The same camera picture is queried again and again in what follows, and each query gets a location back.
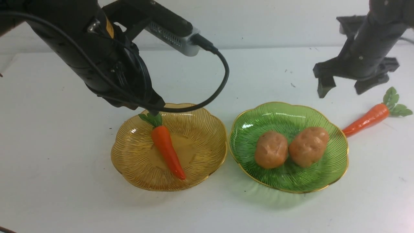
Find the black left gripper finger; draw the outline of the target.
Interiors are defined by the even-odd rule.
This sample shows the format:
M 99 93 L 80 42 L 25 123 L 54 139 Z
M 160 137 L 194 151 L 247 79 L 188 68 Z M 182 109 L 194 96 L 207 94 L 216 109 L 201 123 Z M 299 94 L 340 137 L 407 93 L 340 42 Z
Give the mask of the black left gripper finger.
M 148 110 L 148 114 L 151 115 L 152 117 L 159 117 L 160 116 L 160 111 Z

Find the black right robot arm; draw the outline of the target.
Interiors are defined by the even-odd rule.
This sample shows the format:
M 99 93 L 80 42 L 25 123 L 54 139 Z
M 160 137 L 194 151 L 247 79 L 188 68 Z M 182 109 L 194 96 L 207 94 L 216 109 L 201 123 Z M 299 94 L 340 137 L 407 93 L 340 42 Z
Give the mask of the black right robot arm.
M 413 27 L 412 0 L 370 0 L 367 15 L 337 17 L 346 42 L 340 53 L 318 62 L 313 72 L 318 95 L 324 98 L 336 84 L 334 77 L 356 81 L 357 94 L 389 81 L 389 72 L 399 68 L 396 58 L 387 57 L 408 28 Z

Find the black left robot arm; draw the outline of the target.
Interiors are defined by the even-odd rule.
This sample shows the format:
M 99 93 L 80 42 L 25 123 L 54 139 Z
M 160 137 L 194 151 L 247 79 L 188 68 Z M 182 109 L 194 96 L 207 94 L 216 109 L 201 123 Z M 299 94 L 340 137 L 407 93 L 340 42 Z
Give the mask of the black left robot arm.
M 27 22 L 97 97 L 157 115 L 165 102 L 133 43 L 149 19 L 135 12 L 123 0 L 104 7 L 96 0 L 2 0 L 1 35 Z

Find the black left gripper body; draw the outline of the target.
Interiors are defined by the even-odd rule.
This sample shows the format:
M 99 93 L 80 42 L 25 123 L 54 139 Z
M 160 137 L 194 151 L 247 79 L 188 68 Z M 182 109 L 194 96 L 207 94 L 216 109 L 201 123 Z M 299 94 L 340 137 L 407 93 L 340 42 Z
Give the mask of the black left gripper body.
M 114 47 L 108 72 L 114 76 L 116 86 L 122 91 L 112 100 L 133 110 L 142 107 L 139 102 L 151 105 L 148 108 L 150 112 L 157 112 L 165 106 L 163 98 L 152 87 L 148 68 L 139 55 L 138 47 L 125 32 L 118 26 L 107 30 L 103 25 L 91 25 L 87 31 Z

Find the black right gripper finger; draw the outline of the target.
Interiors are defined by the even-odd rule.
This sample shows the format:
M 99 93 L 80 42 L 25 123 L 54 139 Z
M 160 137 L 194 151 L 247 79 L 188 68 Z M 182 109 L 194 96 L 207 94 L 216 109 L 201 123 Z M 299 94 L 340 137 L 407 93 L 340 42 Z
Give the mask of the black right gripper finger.
M 333 76 L 321 76 L 318 78 L 318 96 L 319 98 L 324 98 L 327 93 L 336 87 Z
M 380 74 L 375 77 L 368 78 L 364 81 L 357 81 L 354 85 L 356 93 L 361 95 L 371 88 L 378 86 L 380 84 L 385 84 L 389 81 L 388 74 Z

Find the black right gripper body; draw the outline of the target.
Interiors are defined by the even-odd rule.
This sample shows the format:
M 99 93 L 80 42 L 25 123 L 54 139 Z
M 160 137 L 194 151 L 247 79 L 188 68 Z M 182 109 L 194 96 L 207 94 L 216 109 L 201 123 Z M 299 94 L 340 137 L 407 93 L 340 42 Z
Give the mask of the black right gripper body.
M 400 22 L 380 24 L 371 15 L 336 19 L 346 42 L 336 57 L 314 66 L 316 78 L 337 76 L 364 81 L 399 68 L 397 59 L 388 57 L 388 53 L 400 39 Z

